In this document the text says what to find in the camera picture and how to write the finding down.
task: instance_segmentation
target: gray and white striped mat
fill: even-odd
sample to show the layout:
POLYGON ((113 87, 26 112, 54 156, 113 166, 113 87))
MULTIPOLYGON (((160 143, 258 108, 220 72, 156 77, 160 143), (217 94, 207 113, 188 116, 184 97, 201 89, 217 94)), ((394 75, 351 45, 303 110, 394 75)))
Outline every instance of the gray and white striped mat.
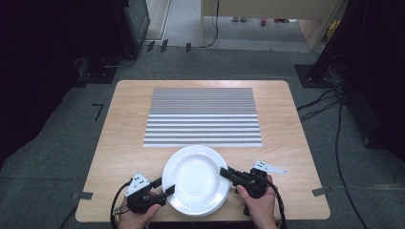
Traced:
POLYGON ((143 147, 262 147, 251 88, 155 88, 143 147))

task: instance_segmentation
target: wooden table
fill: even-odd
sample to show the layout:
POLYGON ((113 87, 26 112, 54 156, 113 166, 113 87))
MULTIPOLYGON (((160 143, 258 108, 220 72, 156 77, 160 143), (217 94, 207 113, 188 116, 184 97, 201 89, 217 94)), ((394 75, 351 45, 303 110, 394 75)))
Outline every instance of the wooden table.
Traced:
MULTIPOLYGON (((122 184, 141 172, 150 180, 161 177, 171 155, 180 148, 142 147, 154 88, 251 88, 256 103, 263 147, 214 148, 226 164, 249 171, 261 159, 287 175, 272 174, 282 195, 287 219, 326 219, 330 209, 325 196, 315 197, 321 188, 309 145, 285 81, 124 80, 117 84, 113 100, 96 147, 82 199, 76 212, 81 222, 109 221, 111 204, 122 184)), ((123 193, 118 199, 122 201, 123 193)), ((278 206, 276 218, 279 219, 278 206)), ((162 207, 154 221, 249 220, 243 214, 240 197, 231 187, 224 205, 215 213, 192 218, 170 204, 162 207)))
MULTIPOLYGON (((348 0, 221 0, 219 16, 299 19, 298 25, 313 51, 332 20, 341 20, 348 0)), ((204 17, 217 15, 217 0, 202 0, 201 35, 204 46, 204 17)))

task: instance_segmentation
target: white plate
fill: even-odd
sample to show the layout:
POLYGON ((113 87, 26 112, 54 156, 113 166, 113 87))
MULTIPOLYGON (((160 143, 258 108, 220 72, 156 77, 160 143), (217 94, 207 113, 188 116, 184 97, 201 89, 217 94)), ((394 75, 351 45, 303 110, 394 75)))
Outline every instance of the white plate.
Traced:
POLYGON ((213 149, 193 145, 178 150, 163 170, 162 188, 176 185, 167 201, 188 216, 201 217, 218 210, 229 192, 229 180, 220 176, 224 159, 213 149))

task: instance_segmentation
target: human hand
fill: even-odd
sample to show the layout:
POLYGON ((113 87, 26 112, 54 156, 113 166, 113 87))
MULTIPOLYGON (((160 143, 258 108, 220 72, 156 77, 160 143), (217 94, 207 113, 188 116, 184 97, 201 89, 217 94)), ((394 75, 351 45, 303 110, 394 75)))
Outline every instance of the human hand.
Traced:
MULTIPOLYGON (((267 175, 267 180, 272 183, 273 179, 267 175)), ((247 205, 250 216, 257 229, 277 228, 274 218, 274 203, 276 194, 271 187, 267 187, 265 194, 261 198, 251 198, 247 190, 242 185, 237 185, 239 196, 242 198, 242 205, 247 205)))
MULTIPOLYGON (((149 195, 155 196, 156 193, 149 192, 149 195)), ((126 208, 127 197, 124 198, 120 208, 126 208)), ((143 229, 145 225, 149 225, 152 217, 158 212, 160 205, 152 205, 145 214, 135 214, 128 209, 128 212, 119 214, 118 229, 143 229)))

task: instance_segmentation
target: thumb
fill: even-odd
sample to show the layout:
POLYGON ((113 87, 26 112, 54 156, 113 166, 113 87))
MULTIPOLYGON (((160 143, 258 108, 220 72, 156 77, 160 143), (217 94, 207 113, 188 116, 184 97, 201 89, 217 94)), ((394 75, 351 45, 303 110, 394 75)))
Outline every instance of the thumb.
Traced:
POLYGON ((239 196, 244 200, 244 202, 247 202, 250 199, 250 195, 247 192, 247 190, 244 188, 242 185, 237 185, 236 189, 238 190, 239 196))
POLYGON ((148 211, 145 213, 145 215, 150 219, 158 212, 159 209, 160 209, 160 205, 154 204, 148 209, 148 211))

